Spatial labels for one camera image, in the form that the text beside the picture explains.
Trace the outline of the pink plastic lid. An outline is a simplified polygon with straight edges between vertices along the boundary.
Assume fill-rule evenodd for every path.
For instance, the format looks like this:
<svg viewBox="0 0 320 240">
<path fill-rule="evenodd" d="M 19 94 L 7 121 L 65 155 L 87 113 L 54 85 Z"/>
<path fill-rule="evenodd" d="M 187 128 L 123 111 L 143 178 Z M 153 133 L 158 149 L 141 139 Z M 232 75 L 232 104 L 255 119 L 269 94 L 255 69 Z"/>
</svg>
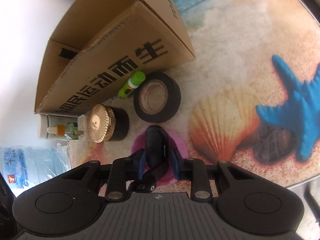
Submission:
<svg viewBox="0 0 320 240">
<path fill-rule="evenodd" d="M 166 133 L 168 134 L 169 138 L 169 145 L 170 148 L 173 148 L 174 145 L 176 145 L 178 151 L 180 152 L 181 156 L 183 158 L 189 157 L 188 154 L 188 148 L 184 142 L 184 140 L 174 131 L 165 129 Z M 142 133 L 136 137 L 136 139 L 133 142 L 133 145 L 131 147 L 131 153 L 135 153 L 137 150 L 141 148 L 145 148 L 145 133 L 146 130 L 144 130 Z M 157 181 L 157 187 L 160 186 L 168 186 L 173 183 L 175 183 L 177 180 L 174 177 L 174 173 L 172 171 L 172 168 L 169 167 L 166 175 L 162 177 L 159 181 Z"/>
</svg>

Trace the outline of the black oval case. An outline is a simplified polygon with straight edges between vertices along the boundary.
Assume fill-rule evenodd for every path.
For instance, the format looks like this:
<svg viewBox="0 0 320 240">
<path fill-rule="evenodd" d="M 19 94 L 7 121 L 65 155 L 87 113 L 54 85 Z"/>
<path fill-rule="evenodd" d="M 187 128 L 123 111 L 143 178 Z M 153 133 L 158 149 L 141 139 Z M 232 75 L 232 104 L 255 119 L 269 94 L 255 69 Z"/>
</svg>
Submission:
<svg viewBox="0 0 320 240">
<path fill-rule="evenodd" d="M 152 192 L 169 169 L 169 137 L 160 126 L 150 126 L 145 133 L 146 164 L 149 168 L 139 181 L 138 192 Z"/>
</svg>

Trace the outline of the gold lid black jar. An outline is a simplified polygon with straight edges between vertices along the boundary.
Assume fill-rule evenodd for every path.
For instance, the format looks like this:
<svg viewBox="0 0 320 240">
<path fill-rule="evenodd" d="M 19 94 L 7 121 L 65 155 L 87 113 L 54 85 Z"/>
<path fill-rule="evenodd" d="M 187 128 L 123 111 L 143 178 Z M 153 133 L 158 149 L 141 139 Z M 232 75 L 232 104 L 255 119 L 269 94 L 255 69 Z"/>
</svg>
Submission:
<svg viewBox="0 0 320 240">
<path fill-rule="evenodd" d="M 129 116 L 122 108 L 95 105 L 87 119 L 89 137 L 94 142 L 121 141 L 130 127 Z"/>
</svg>

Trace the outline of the white power adapter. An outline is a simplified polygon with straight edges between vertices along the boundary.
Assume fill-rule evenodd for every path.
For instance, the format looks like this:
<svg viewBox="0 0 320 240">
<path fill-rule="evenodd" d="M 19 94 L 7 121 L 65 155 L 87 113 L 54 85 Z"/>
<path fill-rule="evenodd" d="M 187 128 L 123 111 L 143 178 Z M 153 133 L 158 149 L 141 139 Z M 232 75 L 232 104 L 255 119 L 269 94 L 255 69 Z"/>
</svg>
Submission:
<svg viewBox="0 0 320 240">
<path fill-rule="evenodd" d="M 77 119 L 76 135 L 80 141 L 88 141 L 87 116 L 84 114 Z"/>
</svg>

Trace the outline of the green dropper bottle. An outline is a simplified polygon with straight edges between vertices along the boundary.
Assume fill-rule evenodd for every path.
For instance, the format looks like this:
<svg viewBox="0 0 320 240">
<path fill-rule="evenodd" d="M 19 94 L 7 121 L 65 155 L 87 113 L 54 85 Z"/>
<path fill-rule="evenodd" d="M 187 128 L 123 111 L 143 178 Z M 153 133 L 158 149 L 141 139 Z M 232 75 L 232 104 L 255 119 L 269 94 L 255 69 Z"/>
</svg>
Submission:
<svg viewBox="0 0 320 240">
<path fill-rule="evenodd" d="M 64 137 L 67 140 L 78 140 L 80 135 L 84 135 L 84 131 L 78 129 L 78 124 L 76 122 L 48 127 L 47 133 L 53 134 L 56 137 Z"/>
</svg>

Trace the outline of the black tape roll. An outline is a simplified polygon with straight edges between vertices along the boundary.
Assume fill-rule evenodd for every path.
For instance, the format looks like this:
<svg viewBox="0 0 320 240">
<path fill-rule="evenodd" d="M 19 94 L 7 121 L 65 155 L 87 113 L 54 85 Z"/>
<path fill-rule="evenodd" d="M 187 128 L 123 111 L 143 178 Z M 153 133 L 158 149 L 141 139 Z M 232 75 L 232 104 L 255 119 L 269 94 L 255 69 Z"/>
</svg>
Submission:
<svg viewBox="0 0 320 240">
<path fill-rule="evenodd" d="M 163 123 L 171 119 L 181 103 L 181 92 L 177 82 L 167 74 L 153 72 L 134 93 L 137 115 L 150 123 Z"/>
</svg>

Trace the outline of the white supplement bottle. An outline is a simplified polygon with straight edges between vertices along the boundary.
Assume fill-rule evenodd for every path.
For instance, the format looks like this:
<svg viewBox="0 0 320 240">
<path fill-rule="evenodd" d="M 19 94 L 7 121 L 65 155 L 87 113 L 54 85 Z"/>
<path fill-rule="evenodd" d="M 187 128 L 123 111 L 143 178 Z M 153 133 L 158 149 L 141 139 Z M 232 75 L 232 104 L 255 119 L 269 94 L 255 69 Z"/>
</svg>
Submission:
<svg viewBox="0 0 320 240">
<path fill-rule="evenodd" d="M 56 137 L 53 134 L 47 133 L 48 127 L 54 127 L 58 124 L 67 124 L 69 122 L 76 122 L 77 118 L 67 117 L 67 116 L 57 116 L 57 115 L 45 115 L 39 114 L 39 138 L 50 139 L 50 140 L 67 140 L 64 137 Z"/>
</svg>

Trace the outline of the green lip balm stick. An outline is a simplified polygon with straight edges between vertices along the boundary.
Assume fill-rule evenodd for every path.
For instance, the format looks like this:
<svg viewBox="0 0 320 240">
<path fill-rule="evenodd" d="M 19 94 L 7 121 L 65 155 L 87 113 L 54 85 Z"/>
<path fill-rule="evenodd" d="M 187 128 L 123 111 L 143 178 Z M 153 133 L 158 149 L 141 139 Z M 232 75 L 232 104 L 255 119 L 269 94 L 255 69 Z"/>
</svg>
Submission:
<svg viewBox="0 0 320 240">
<path fill-rule="evenodd" d="M 127 98 L 130 94 L 134 92 L 144 81 L 146 80 L 146 75 L 141 71 L 136 71 L 121 87 L 118 91 L 117 96 L 121 99 Z"/>
</svg>

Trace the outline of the blue water jug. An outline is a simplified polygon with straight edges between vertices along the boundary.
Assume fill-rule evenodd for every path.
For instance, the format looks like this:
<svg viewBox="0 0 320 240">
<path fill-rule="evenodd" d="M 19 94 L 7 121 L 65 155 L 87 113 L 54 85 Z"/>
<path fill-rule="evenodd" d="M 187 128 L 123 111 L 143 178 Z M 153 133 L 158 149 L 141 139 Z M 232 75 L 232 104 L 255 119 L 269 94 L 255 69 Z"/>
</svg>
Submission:
<svg viewBox="0 0 320 240">
<path fill-rule="evenodd" d="M 11 190 L 26 190 L 71 169 L 66 148 L 1 147 L 1 175 Z"/>
</svg>

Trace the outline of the brown cardboard box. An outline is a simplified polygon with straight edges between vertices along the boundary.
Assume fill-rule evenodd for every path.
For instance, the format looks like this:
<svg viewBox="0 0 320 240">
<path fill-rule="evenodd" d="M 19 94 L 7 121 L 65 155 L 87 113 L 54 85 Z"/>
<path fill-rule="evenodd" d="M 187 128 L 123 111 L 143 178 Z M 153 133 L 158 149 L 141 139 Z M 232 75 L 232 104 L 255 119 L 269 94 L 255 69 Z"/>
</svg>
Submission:
<svg viewBox="0 0 320 240">
<path fill-rule="evenodd" d="M 48 40 L 34 111 L 79 116 L 135 72 L 193 58 L 174 0 L 75 0 Z"/>
</svg>

